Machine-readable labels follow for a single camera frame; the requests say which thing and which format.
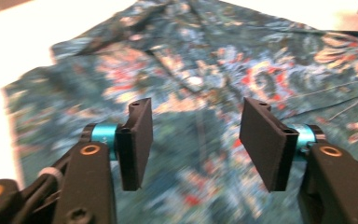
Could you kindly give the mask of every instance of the teal tape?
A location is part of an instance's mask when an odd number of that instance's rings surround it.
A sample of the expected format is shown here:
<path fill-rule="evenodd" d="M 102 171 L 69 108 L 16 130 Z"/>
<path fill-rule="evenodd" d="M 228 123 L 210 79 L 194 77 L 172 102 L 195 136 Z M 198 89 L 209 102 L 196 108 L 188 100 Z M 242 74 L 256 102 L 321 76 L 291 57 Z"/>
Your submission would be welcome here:
<path fill-rule="evenodd" d="M 110 161 L 117 160 L 115 151 L 116 128 L 116 124 L 99 123 L 95 125 L 91 134 L 91 141 L 101 142 L 108 146 Z"/>
<path fill-rule="evenodd" d="M 296 129 L 298 131 L 298 139 L 296 144 L 295 161 L 304 161 L 304 153 L 308 151 L 307 143 L 316 142 L 315 134 L 312 129 L 306 124 L 289 124 L 287 127 Z"/>

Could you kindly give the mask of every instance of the floral fabric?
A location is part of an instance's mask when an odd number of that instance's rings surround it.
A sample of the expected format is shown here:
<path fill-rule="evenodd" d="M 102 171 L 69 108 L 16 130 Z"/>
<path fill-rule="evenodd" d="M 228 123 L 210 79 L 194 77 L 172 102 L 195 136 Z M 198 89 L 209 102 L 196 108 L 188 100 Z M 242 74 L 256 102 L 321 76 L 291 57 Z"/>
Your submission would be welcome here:
<path fill-rule="evenodd" d="M 27 184 L 91 122 L 125 122 L 152 98 L 143 188 L 121 190 L 119 223 L 300 223 L 296 194 L 268 193 L 238 140 L 243 97 L 284 123 L 319 125 L 358 160 L 358 32 L 313 29 L 219 1 L 138 1 L 52 47 L 55 65 L 5 87 Z"/>

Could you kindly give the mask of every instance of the black object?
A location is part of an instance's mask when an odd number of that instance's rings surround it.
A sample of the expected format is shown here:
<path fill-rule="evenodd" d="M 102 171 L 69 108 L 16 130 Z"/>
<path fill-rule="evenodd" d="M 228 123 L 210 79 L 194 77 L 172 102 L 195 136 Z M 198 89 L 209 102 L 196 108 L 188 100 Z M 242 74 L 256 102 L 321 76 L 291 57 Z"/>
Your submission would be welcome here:
<path fill-rule="evenodd" d="M 0 179 L 0 223 L 117 223 L 116 201 L 107 144 L 92 141 L 83 130 L 80 140 L 26 189 Z M 115 151 L 124 190 L 141 187 L 153 142 L 151 99 L 130 104 L 129 119 L 118 125 Z"/>
<path fill-rule="evenodd" d="M 244 101 L 241 142 L 268 190 L 283 190 L 298 132 L 274 118 L 268 104 L 250 98 Z M 308 126 L 315 141 L 308 142 L 307 150 L 302 151 L 308 163 L 298 193 L 305 223 L 358 224 L 358 162 L 344 149 L 328 143 L 318 126 Z"/>

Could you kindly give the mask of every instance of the leaf pattern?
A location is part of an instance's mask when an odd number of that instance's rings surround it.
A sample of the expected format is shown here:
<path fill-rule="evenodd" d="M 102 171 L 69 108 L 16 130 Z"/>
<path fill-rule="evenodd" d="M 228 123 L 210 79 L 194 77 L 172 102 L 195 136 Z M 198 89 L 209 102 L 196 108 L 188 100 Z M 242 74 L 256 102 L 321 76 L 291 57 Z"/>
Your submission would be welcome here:
<path fill-rule="evenodd" d="M 129 102 L 152 98 L 144 185 L 116 184 L 119 223 L 300 222 L 304 166 L 286 192 L 265 190 L 238 140 L 244 96 L 319 125 L 358 160 L 358 33 L 215 0 L 140 0 L 52 51 L 57 64 L 5 87 L 26 184 L 85 125 L 123 123 Z"/>

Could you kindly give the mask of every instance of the white surface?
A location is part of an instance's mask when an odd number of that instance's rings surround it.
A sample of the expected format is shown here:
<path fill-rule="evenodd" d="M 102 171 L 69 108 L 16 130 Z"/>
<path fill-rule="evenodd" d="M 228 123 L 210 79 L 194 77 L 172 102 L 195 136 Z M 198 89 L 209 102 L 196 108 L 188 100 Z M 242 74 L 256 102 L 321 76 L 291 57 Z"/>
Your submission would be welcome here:
<path fill-rule="evenodd" d="M 49 48 L 108 19 L 135 1 L 34 0 L 0 12 L 0 178 L 21 181 L 14 161 L 1 88 L 37 67 L 51 65 Z M 358 0 L 227 0 L 325 30 L 358 30 Z"/>

